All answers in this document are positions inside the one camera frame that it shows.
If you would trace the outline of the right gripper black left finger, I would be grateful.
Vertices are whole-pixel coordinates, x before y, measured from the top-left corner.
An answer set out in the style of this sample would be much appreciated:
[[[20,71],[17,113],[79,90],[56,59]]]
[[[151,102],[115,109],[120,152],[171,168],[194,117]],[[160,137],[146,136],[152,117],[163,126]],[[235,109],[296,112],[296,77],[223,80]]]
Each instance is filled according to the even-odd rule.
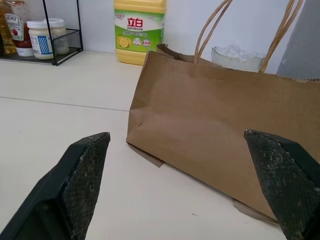
[[[110,140],[109,132],[101,132],[71,144],[33,187],[0,240],[85,240]]]

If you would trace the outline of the brown paper bag with handles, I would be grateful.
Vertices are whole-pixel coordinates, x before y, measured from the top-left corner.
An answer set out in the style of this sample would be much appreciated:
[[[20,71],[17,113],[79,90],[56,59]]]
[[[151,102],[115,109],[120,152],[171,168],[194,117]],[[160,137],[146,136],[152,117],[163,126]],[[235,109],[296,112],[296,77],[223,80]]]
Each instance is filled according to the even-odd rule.
[[[274,217],[244,139],[247,129],[299,143],[320,161],[320,79],[267,74],[268,62],[304,0],[289,0],[258,72],[221,67],[164,44],[145,57],[126,142],[258,212]]]

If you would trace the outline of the grey partition panel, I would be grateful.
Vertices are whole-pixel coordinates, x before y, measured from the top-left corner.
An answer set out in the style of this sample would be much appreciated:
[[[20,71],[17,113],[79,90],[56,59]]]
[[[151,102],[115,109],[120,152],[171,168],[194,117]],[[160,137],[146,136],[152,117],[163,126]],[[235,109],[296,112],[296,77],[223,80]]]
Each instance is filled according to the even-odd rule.
[[[293,79],[320,79],[320,0],[305,0],[277,75]]]

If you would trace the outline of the white-lidded mayonnaise jar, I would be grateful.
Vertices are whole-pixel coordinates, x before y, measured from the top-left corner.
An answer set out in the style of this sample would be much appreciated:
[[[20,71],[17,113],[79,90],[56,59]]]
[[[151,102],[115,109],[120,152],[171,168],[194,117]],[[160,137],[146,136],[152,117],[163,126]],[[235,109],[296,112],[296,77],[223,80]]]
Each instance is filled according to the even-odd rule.
[[[66,37],[65,21],[59,18],[49,18],[48,21],[51,35],[54,39],[55,54],[58,56],[67,54],[69,52],[69,43]]]

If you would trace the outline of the Heinz ketchup squeeze bottle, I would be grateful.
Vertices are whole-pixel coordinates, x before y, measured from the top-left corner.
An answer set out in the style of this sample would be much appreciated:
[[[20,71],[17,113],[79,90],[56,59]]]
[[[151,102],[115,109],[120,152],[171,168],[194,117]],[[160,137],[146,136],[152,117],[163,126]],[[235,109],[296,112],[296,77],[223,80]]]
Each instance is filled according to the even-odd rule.
[[[17,54],[20,57],[32,57],[34,51],[31,44],[31,39],[28,33],[28,27],[25,21],[12,13],[4,15],[7,26],[11,33],[11,38],[16,48]]]

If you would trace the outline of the yellow dish detergent bottle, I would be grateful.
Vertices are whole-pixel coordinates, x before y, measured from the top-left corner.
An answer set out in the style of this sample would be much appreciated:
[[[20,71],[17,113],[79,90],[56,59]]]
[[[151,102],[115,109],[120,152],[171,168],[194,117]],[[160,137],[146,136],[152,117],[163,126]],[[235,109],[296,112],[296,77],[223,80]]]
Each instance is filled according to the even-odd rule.
[[[167,0],[114,0],[115,53],[122,63],[143,65],[163,42]]]

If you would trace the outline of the white cups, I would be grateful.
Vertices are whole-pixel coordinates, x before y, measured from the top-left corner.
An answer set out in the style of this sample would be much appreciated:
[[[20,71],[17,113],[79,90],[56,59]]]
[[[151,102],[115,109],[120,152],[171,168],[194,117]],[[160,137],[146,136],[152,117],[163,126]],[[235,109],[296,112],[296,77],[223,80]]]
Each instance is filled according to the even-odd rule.
[[[38,60],[51,60],[54,58],[50,32],[44,21],[27,21],[28,33],[33,53]]]

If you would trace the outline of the clear glass bowl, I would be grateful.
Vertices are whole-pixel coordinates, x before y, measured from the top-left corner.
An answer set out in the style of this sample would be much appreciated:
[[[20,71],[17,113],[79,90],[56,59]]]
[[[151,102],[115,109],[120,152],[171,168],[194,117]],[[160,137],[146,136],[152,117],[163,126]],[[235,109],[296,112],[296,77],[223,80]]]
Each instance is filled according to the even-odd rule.
[[[247,72],[258,72],[265,56],[265,54],[242,49],[234,44],[227,47],[215,46],[211,51],[213,63],[225,68]]]

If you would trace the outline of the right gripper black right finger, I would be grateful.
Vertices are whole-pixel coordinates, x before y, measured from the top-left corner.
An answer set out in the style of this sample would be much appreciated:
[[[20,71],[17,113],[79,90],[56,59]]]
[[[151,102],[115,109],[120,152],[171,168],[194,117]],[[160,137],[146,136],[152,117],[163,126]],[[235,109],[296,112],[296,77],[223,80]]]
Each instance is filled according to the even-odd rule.
[[[262,193],[287,240],[320,240],[320,164],[297,142],[247,129]]]

